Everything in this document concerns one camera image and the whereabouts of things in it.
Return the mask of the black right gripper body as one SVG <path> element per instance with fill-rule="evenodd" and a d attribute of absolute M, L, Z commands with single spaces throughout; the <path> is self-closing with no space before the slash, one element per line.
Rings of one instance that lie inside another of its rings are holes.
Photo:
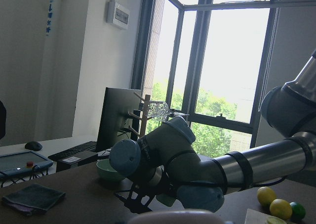
<path fill-rule="evenodd" d="M 125 178 L 123 181 L 128 182 L 130 185 L 129 189 L 117 190 L 114 192 L 114 196 L 132 213 L 141 214 L 151 212 L 150 204 L 154 199 L 156 200 L 156 195 L 158 194 L 164 193 L 173 197 L 173 185 L 167 181 L 161 181 L 156 186 L 141 184 L 128 178 Z"/>

